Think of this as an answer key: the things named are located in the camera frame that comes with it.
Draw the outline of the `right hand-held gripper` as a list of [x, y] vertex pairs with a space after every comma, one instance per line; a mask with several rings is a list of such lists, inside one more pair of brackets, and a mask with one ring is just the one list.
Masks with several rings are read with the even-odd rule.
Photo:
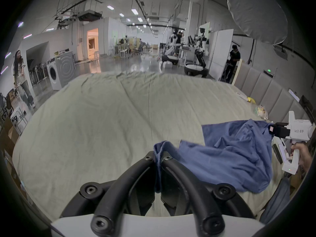
[[287, 123], [275, 123], [268, 125], [268, 132], [274, 136], [277, 146], [276, 155], [282, 165], [282, 171], [295, 175], [298, 170], [299, 150], [294, 150], [292, 156], [287, 152], [284, 139], [292, 144], [308, 142], [315, 130], [315, 124], [309, 120], [296, 119], [294, 111], [289, 111], [289, 121]]

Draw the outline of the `person's right hand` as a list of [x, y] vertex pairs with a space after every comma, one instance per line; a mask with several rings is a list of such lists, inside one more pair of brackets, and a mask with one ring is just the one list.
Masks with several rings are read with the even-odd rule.
[[296, 149], [299, 150], [299, 155], [300, 155], [298, 165], [303, 169], [305, 173], [308, 173], [313, 158], [308, 150], [306, 143], [292, 144], [291, 152], [293, 152]]

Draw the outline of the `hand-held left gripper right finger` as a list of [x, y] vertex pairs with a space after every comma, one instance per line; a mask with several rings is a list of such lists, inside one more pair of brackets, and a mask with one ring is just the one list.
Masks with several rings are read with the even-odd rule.
[[178, 160], [163, 152], [160, 161], [160, 197], [170, 216], [192, 215], [198, 236], [219, 236], [223, 216], [255, 219], [249, 206], [227, 183], [199, 180]]

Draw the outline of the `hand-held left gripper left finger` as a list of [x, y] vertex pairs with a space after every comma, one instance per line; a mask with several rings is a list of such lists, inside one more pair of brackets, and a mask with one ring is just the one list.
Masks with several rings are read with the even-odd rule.
[[118, 179], [88, 182], [66, 205], [60, 218], [93, 214], [95, 235], [118, 235], [123, 214], [145, 216], [155, 201], [156, 157], [148, 153]]

